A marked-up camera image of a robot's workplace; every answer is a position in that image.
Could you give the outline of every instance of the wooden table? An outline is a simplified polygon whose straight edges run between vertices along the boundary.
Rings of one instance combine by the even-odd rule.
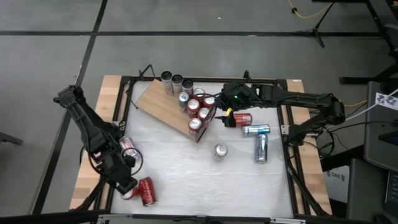
[[[105,121],[112,121],[113,113],[116,105],[116,98],[118,97],[119,86],[121,77],[119,75],[105,75],[95,111]],[[304,92],[303,83],[301,80],[287,80],[287,86],[289,91]],[[124,105],[126,96],[122,98],[121,105]],[[288,124],[286,108],[282,107],[284,114],[285,124]],[[293,119],[296,124],[310,119],[310,114],[307,108],[292,107]],[[313,138],[307,137],[306,142],[316,144]],[[331,214],[331,208],[329,204],[329,198],[326,191],[325,180],[323,179],[322,168],[319,161],[319,155],[317,149],[311,145],[304,144],[299,147],[300,156],[302,161],[302,169],[305,179],[305,185],[311,192],[315,200],[322,206],[322,208]],[[72,196],[70,208],[79,206],[88,194],[93,190],[95,185],[98,183],[99,175],[91,168],[88,162],[87,154],[84,153],[81,162],[79,174],[76,180],[75,191]],[[105,201],[108,192],[108,186],[104,188],[104,193],[101,198],[100,208],[105,208]],[[295,185],[295,192],[297,198],[297,207],[300,214],[304,214],[302,197],[299,188]]]

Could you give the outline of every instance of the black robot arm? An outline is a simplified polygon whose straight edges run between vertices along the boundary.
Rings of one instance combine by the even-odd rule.
[[[225,83],[218,97],[217,107],[233,111],[252,107],[274,108],[280,105],[316,108],[320,112],[302,124],[282,126],[282,134],[288,137],[293,146],[302,146],[308,133],[327,124],[337,125],[345,121],[344,104],[332,94],[311,94],[285,91],[272,85],[252,85]]]
[[[65,108],[81,131],[81,141],[88,153],[90,164],[101,178],[121,194],[137,185],[131,177],[135,160],[121,156],[119,128],[104,122],[86,103],[80,86],[70,85],[58,93],[54,102]]]

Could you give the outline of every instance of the yellow cable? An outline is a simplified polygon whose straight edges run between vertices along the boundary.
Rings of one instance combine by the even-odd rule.
[[[291,2],[290,0],[288,0],[288,1],[289,1],[289,4],[290,4],[291,8],[294,9],[292,2]],[[309,19],[309,18],[312,18],[312,17],[314,17],[314,16],[317,16],[317,15],[319,15],[320,13],[322,13],[323,11],[327,10],[331,5],[332,5],[332,3],[330,3],[329,5],[327,5],[327,7],[324,7],[321,11],[319,11],[319,12],[317,12],[317,13],[315,13],[314,15],[311,15],[311,16],[302,16],[302,15],[300,15],[297,11],[295,11],[294,13],[296,13],[296,15],[299,16],[299,17],[302,18],[302,19]]]
[[[348,108],[350,108],[350,107],[356,107],[356,106],[359,106],[359,105],[361,105],[361,104],[363,104],[363,103],[366,103],[366,102],[368,102],[368,101],[364,100],[364,101],[361,101],[361,102],[356,103],[356,104],[354,104],[354,105],[344,105],[344,107],[348,107]]]

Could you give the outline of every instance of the gray floor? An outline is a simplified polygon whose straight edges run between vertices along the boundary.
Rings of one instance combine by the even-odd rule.
[[[303,15],[326,5],[292,2]],[[384,1],[373,3],[383,22],[394,21]],[[0,1],[0,30],[92,30],[100,5],[99,0]],[[109,1],[100,30],[295,31],[318,19],[293,15],[287,0],[115,0]],[[321,31],[369,32],[376,26],[364,5],[336,4]],[[0,216],[30,212],[63,116],[52,98],[75,82],[88,39],[0,36],[0,131],[25,141],[0,144]],[[156,74],[241,77],[249,70],[252,77],[302,79],[307,92],[332,92],[353,104],[366,98],[366,87],[340,85],[338,77],[371,77],[392,63],[381,39],[324,42],[322,49],[301,37],[97,37],[82,87],[95,107],[103,75],[137,75],[151,63]],[[348,147],[363,141],[363,127],[339,134]],[[328,141],[323,136],[318,145]],[[71,123],[44,212],[68,210],[80,147],[80,132]]]

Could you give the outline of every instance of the white sheet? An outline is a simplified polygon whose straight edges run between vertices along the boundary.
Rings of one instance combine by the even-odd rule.
[[[150,82],[134,85],[136,101]],[[195,83],[217,93],[222,83]],[[292,207],[275,108],[251,108],[253,124],[269,124],[268,161],[254,162],[256,137],[244,138],[241,128],[225,128],[214,119],[199,143],[140,109],[131,106],[126,135],[144,155],[136,179],[151,177],[157,202],[142,206],[140,197],[123,200],[115,191],[111,212],[155,215],[211,215],[290,218]],[[224,115],[221,110],[216,116]],[[212,158],[218,143],[228,147],[221,162]]]

